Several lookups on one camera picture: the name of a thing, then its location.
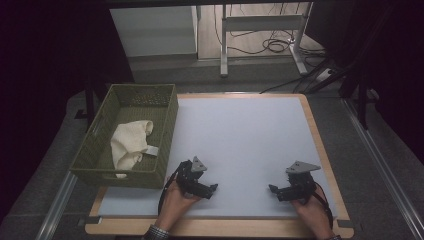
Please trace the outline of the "white power strip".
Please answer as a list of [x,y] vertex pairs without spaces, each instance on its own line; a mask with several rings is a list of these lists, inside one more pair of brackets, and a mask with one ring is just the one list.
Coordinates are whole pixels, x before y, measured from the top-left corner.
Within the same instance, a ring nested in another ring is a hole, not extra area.
[[335,71],[333,69],[327,68],[325,70],[323,70],[317,77],[316,77],[316,81],[317,82],[322,82],[324,80],[326,80],[327,78],[329,78],[330,76],[332,76],[335,73]]

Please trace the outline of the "metal floor rail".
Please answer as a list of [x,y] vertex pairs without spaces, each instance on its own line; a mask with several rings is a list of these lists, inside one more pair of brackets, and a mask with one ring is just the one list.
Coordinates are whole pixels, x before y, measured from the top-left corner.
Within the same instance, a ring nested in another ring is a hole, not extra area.
[[77,178],[71,172],[67,172],[61,183],[56,196],[41,224],[35,240],[52,240],[59,225],[61,216],[70,199]]
[[383,182],[390,192],[394,202],[396,203],[402,217],[408,225],[416,240],[424,240],[424,221],[420,214],[417,212],[410,198],[402,189],[392,170],[382,155],[380,149],[377,147],[370,132],[366,130],[360,121],[357,119],[357,111],[354,105],[349,101],[342,99],[342,104],[348,112],[349,118],[352,121],[361,141],[365,145],[372,161],[374,162],[377,171],[379,172]]

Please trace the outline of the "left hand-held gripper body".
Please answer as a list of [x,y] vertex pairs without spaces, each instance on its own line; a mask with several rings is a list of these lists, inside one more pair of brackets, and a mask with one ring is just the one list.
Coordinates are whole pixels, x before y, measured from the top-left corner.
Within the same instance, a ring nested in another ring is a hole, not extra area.
[[203,184],[198,182],[206,170],[207,167],[197,156],[180,164],[176,182],[186,198],[201,197],[201,194],[207,191],[202,187]]

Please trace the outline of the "white cabinet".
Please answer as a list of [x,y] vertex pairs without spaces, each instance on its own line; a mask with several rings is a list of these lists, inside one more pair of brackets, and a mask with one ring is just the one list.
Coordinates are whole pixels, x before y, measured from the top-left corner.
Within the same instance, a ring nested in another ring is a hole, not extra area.
[[127,57],[196,54],[195,6],[110,10]]

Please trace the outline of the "white table mat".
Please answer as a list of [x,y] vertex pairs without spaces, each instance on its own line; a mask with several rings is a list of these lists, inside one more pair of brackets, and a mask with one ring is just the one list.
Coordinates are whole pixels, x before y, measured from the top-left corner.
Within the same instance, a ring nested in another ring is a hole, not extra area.
[[301,161],[322,166],[299,96],[180,98],[168,162],[198,157],[200,178],[217,190],[188,211],[188,218],[294,218],[269,186],[289,185],[285,170]]

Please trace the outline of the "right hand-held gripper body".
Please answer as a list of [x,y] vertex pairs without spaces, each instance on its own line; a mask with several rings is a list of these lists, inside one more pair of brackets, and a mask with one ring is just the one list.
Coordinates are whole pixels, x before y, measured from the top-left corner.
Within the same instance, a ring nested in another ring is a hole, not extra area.
[[282,200],[300,200],[302,204],[306,204],[316,190],[311,172],[319,169],[320,166],[295,161],[286,169],[290,186],[282,190]]

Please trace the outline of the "person's left hand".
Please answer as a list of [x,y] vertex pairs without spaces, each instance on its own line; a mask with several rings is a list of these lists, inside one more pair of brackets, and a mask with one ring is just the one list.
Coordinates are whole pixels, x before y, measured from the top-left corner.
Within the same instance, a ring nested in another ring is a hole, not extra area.
[[187,198],[180,190],[175,180],[171,181],[166,190],[161,211],[154,225],[161,230],[169,232],[186,212],[201,200],[198,196]]

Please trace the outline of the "person's right hand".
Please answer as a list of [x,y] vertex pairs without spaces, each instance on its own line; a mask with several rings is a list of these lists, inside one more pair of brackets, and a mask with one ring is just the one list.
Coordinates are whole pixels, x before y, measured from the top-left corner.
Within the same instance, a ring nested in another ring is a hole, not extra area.
[[336,236],[330,227],[324,207],[318,199],[311,197],[306,204],[293,200],[291,204],[317,240],[329,240]]

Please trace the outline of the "black stand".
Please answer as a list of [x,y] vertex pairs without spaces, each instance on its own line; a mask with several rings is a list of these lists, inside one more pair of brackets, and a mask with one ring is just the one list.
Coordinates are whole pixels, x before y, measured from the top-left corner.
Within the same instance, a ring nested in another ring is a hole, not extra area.
[[342,98],[350,98],[354,91],[357,91],[357,120],[367,130],[366,105],[369,100],[367,95],[368,79],[364,64],[360,60],[354,60],[346,68],[345,77],[346,79],[343,81],[338,93]]
[[94,97],[98,100],[104,98],[104,84],[97,78],[88,77],[84,81],[85,104],[84,110],[79,109],[75,115],[75,119],[86,119],[87,127],[90,127],[95,117]]

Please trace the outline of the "white desk frame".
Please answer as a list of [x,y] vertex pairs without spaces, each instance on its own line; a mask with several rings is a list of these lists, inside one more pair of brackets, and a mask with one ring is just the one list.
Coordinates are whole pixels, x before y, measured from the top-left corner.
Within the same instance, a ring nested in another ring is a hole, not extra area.
[[273,31],[273,30],[293,30],[297,34],[289,42],[289,50],[297,66],[299,74],[306,76],[308,71],[300,56],[300,43],[307,25],[312,2],[307,3],[306,9],[301,14],[280,15],[280,16],[240,16],[227,17],[226,5],[222,6],[221,21],[221,55],[220,55],[220,76],[228,76],[228,54],[227,54],[227,33],[230,31]]

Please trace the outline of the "cream printed cloth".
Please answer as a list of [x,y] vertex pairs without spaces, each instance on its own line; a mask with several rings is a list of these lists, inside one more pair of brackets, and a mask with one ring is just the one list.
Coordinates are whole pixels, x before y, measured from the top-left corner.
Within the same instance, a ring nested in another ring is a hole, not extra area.
[[153,132],[151,120],[119,124],[110,140],[113,165],[116,170],[132,170],[143,155],[157,156],[159,148],[149,145],[147,137]]

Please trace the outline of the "green woven basket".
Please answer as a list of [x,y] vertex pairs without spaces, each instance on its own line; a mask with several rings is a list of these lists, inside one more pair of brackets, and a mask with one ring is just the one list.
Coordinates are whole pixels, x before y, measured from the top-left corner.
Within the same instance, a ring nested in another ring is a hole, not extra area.
[[[70,171],[88,185],[160,189],[167,171],[177,112],[173,84],[111,85]],[[147,143],[156,147],[158,153],[143,155],[129,170],[118,170],[112,157],[113,133],[118,125],[138,120],[153,122]]]

